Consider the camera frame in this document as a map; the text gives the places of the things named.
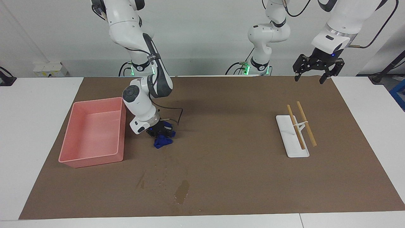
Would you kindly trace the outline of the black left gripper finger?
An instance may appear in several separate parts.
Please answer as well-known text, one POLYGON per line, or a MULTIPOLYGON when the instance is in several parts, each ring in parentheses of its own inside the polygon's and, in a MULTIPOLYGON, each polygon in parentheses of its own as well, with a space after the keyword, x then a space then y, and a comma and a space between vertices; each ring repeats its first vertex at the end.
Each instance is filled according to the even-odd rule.
POLYGON ((301 75, 305 72, 308 72, 312 69, 311 58, 301 54, 298 56, 297 60, 293 64, 293 71, 295 72, 295 82, 298 82, 301 75))
POLYGON ((323 84, 328 78, 337 76, 342 70, 345 62, 343 59, 336 59, 334 62, 326 63, 324 66, 324 73, 320 78, 320 84, 323 84))

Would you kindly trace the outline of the blue cloth towel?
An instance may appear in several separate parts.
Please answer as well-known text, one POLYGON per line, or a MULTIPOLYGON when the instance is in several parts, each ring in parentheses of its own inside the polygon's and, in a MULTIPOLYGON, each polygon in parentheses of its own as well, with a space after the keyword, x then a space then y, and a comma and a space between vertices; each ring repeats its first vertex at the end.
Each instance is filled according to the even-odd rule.
MULTIPOLYGON (((171 123, 169 123, 168 121, 166 121, 166 125, 170 126, 172 125, 171 123)), ((155 140, 154 141, 154 146, 156 149, 160 149, 163 146, 167 146, 173 143, 173 139, 170 137, 165 137, 165 140, 155 140)))

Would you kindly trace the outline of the white towel rack base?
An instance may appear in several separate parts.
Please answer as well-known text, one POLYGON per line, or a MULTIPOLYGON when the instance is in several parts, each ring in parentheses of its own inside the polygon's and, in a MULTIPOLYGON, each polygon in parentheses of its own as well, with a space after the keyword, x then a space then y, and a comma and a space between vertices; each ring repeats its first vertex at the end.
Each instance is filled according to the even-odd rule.
POLYGON ((282 141, 285 147, 285 151, 289 158, 305 158, 309 157, 308 147, 305 143, 304 137, 302 135, 302 130, 305 128, 304 122, 298 123, 298 128, 300 130, 300 135, 305 145, 305 149, 301 149, 298 138, 295 134, 295 130, 290 120, 289 115, 277 115, 275 117, 280 134, 282 136, 282 141))

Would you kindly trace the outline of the brown table mat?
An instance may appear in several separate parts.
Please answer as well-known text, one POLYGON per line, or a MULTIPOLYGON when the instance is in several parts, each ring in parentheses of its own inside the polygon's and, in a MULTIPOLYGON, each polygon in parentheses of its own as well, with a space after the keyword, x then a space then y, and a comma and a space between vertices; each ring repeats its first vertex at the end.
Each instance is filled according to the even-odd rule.
MULTIPOLYGON (((403 211, 405 204, 334 82, 317 77, 174 78, 184 108, 173 143, 135 134, 126 110, 123 161, 59 162, 69 116, 19 219, 403 211), (275 117, 297 101, 317 142, 289 158, 275 117)), ((130 78, 85 78, 75 102, 121 97, 130 78)))

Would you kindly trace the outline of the black floor stand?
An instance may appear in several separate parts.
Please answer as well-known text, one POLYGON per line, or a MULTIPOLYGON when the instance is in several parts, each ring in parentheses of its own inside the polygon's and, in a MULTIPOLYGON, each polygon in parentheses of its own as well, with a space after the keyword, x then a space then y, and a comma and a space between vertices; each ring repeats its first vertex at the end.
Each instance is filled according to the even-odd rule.
POLYGON ((382 78, 385 77, 389 71, 405 63, 404 59, 405 59, 405 50, 403 50, 388 66, 386 66, 385 69, 383 69, 380 72, 369 75, 368 78, 373 84, 379 84, 382 78))

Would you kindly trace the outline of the darker wooden rack rod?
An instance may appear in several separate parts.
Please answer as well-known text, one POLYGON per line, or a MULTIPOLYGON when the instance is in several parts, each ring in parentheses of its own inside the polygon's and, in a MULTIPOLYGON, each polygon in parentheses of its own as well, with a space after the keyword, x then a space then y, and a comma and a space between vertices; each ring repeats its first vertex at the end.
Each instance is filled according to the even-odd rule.
POLYGON ((300 130, 299 130, 299 128, 298 128, 298 123, 297 123, 297 121, 295 120, 295 116, 293 115, 291 106, 288 105, 288 104, 287 104, 287 110, 288 110, 288 114, 289 114, 290 120, 292 121, 292 125, 293 125, 293 128, 294 128, 294 130, 295 130, 295 134, 296 134, 296 136, 297 136, 297 138, 298 138, 298 142, 299 142, 299 144, 300 144, 300 147, 301 147, 301 149, 305 149, 305 145, 304 145, 303 140, 302 140, 301 135, 300 135, 301 132, 300 132, 300 130))

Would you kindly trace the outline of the pink plastic bin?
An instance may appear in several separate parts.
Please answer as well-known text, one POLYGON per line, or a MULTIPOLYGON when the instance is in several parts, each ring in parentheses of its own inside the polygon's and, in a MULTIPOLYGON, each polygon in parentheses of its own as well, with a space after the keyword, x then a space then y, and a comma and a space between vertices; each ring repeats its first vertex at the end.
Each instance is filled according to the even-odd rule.
POLYGON ((125 128, 121 97, 75 102, 58 160, 73 168, 121 162, 125 128))

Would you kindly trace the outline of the light wooden rack rod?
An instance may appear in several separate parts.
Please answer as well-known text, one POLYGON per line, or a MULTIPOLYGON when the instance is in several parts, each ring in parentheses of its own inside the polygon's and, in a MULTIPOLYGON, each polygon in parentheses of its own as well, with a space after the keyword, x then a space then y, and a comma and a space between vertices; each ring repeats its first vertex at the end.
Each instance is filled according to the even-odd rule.
POLYGON ((312 130, 311 130, 311 127, 310 127, 310 125, 309 125, 308 119, 307 119, 307 117, 306 117, 306 115, 305 115, 305 113, 304 113, 304 110, 303 110, 303 108, 302 108, 302 105, 301 105, 301 103, 300 103, 299 101, 297 101, 296 103, 297 103, 298 109, 299 109, 299 111, 300 111, 301 117, 302 117, 302 119, 303 119, 303 121, 304 121, 305 127, 306 127, 306 129, 307 129, 307 133, 308 133, 308 136, 309 136, 309 138, 310 138, 310 140, 311 140, 312 146, 315 147, 315 146, 317 146, 318 144, 317 144, 317 142, 316 142, 316 140, 315 140, 315 137, 314 137, 313 132, 312 132, 312 130))

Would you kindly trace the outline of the blue crate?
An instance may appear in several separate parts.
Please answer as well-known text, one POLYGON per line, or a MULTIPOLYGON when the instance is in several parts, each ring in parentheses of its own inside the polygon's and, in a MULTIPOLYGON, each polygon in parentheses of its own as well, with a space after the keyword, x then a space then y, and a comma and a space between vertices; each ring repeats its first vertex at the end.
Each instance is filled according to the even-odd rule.
POLYGON ((405 79, 389 90, 389 94, 401 109, 405 111, 405 79))

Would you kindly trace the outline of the white wall socket box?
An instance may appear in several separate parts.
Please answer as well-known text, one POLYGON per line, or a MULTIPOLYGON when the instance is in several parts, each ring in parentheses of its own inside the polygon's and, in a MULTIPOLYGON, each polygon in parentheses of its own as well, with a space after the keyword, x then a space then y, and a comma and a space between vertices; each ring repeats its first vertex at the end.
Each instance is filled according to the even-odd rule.
POLYGON ((49 62, 35 64, 33 73, 38 77, 65 77, 67 69, 61 62, 49 62))

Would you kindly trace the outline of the black clamp mount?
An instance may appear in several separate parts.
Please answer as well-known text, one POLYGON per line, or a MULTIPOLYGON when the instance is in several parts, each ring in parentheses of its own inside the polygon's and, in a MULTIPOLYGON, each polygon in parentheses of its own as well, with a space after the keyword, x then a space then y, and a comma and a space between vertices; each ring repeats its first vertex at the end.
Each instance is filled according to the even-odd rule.
POLYGON ((12 86, 16 81, 16 77, 14 77, 7 69, 0 66, 0 86, 12 86))

